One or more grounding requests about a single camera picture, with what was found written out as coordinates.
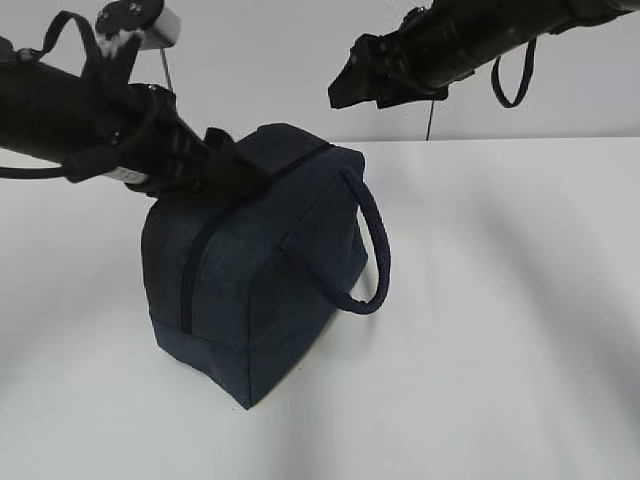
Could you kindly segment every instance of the zipper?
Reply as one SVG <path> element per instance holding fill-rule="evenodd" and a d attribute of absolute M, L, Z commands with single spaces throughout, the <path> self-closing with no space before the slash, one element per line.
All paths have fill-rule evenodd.
<path fill-rule="evenodd" d="M 315 158 L 327 150 L 333 148 L 334 145 L 330 143 L 324 143 L 318 148 L 312 150 L 306 155 L 300 157 L 295 162 L 291 163 L 288 167 L 282 169 L 282 171 L 278 172 L 277 175 L 273 177 L 273 183 L 277 182 L 281 178 L 288 175 L 291 171 L 296 168 L 302 166 L 304 163 L 308 162 L 312 158 Z M 181 292 L 181 318 L 180 318 L 180 331 L 187 335 L 193 335 L 193 301 L 195 295 L 196 281 L 198 278 L 198 272 L 200 269 L 200 264 L 202 263 L 202 257 L 211 241 L 211 238 L 215 234 L 215 232 L 220 228 L 220 226 L 235 212 L 239 209 L 248 205 L 265 195 L 265 192 L 259 192 L 254 195 L 250 195 L 247 198 L 244 198 L 233 205 L 228 206 L 224 209 L 219 215 L 216 215 L 213 219 L 209 221 L 207 225 L 198 233 L 191 249 L 189 250 L 189 255 L 187 256 L 187 263 L 184 267 L 184 272 L 182 275 L 182 292 Z"/>

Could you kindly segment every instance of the black robotic arm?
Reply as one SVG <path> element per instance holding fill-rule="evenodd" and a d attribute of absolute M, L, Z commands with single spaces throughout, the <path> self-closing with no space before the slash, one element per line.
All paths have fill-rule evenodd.
<path fill-rule="evenodd" d="M 331 105 L 444 100 L 450 84 L 540 35 L 601 25 L 636 10 L 640 0 L 434 0 L 431 8 L 412 10 L 397 31 L 357 40 L 329 89 Z"/>

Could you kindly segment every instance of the bag handle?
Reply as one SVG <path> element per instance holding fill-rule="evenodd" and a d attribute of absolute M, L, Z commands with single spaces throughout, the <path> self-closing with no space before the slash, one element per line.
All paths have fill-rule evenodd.
<path fill-rule="evenodd" d="M 357 315 L 370 315 L 382 307 L 389 293 L 391 277 L 389 238 L 382 216 L 369 188 L 350 168 L 344 169 L 341 173 L 360 206 L 373 241 L 379 276 L 378 288 L 374 297 L 368 302 L 355 300 L 348 292 L 338 287 L 324 273 L 322 266 L 316 260 L 310 258 L 296 243 L 290 245 L 291 248 L 287 248 L 285 254 L 295 266 L 309 276 L 316 288 L 337 308 Z"/>

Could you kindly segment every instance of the white table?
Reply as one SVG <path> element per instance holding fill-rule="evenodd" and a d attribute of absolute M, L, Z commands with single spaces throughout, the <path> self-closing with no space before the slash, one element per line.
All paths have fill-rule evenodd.
<path fill-rule="evenodd" d="M 0 478 L 637 479 L 640 139 L 351 146 L 389 301 L 250 412 L 155 345 L 148 199 L 0 183 Z"/>

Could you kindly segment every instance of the dark blue bag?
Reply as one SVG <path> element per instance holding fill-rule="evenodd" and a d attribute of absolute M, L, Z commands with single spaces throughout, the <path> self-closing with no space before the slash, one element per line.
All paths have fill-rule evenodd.
<path fill-rule="evenodd" d="M 389 289 L 382 219 L 362 181 L 361 153 L 289 125 L 238 143 L 278 180 L 240 201 L 160 199 L 143 233 L 144 281 L 158 345 L 207 374 L 249 409 L 302 358 L 337 309 L 370 314 Z M 352 290 L 371 232 L 379 287 Z"/>

